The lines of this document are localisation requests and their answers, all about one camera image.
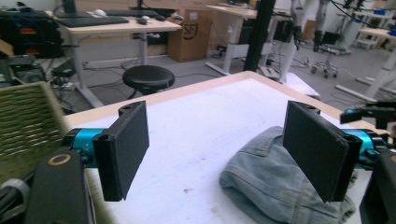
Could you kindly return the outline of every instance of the blue jeans fabric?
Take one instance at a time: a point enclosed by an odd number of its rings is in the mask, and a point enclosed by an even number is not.
[[[251,139],[220,174],[223,192],[258,223],[343,223],[355,212],[346,196],[324,203],[289,152],[283,129],[272,127]]]

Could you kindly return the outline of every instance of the gray floor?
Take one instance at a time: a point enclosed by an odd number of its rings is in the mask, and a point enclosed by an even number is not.
[[[285,55],[283,55],[285,48],[286,46],[280,43],[277,43],[274,47],[272,67],[275,69],[279,69],[282,62],[286,60]],[[364,93],[368,86],[357,82],[355,78],[376,77],[382,64],[390,55],[390,52],[382,49],[350,48],[350,50],[352,51],[350,55],[334,56],[332,58],[332,63],[340,69],[337,78],[324,78],[323,72],[320,70],[315,74],[311,74],[310,66],[316,61],[324,61],[327,53],[313,52],[312,47],[309,45],[304,45],[297,51],[290,71],[316,90],[320,94],[320,100],[326,104],[341,110],[362,106],[364,104],[363,100],[339,91],[334,86],[336,84],[342,84],[350,89]],[[166,56],[156,56],[149,58],[148,63],[163,66],[176,75],[176,82],[171,88],[173,89],[221,77],[221,74],[205,66],[205,62],[208,61],[219,65],[222,64],[223,58],[216,59],[211,54],[216,54],[216,52],[209,53],[204,60],[187,63],[178,63]],[[85,65],[84,76],[87,78],[87,84],[90,86],[92,92],[105,105],[114,104],[126,100],[132,93],[133,90],[122,83],[121,75],[124,69],[134,66],[137,63],[133,59],[125,59],[122,62],[87,63]],[[243,66],[244,63],[241,60],[235,59],[231,73],[242,71]],[[63,91],[62,94],[59,91],[56,92],[61,96],[62,105],[66,108],[75,112],[91,108],[76,91]],[[393,96],[380,91],[375,98],[389,99],[393,98]]]

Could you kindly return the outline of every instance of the green wicker basket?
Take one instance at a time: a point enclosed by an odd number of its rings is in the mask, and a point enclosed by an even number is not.
[[[63,115],[45,82],[0,89],[0,183],[58,149],[67,132]]]

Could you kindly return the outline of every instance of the keyboard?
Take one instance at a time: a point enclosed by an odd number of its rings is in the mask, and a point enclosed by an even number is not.
[[[153,10],[104,10],[107,16],[118,16],[118,17],[156,17],[158,13]]]
[[[129,21],[121,17],[101,17],[101,18],[75,18],[75,19],[58,19],[57,22],[67,27],[85,27],[96,25],[109,25],[118,23],[128,23]]]

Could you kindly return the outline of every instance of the denim jacket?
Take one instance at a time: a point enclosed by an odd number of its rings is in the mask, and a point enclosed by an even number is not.
[[[258,223],[343,223],[355,212],[346,196],[324,203],[272,127],[244,145],[220,174],[223,192]]]

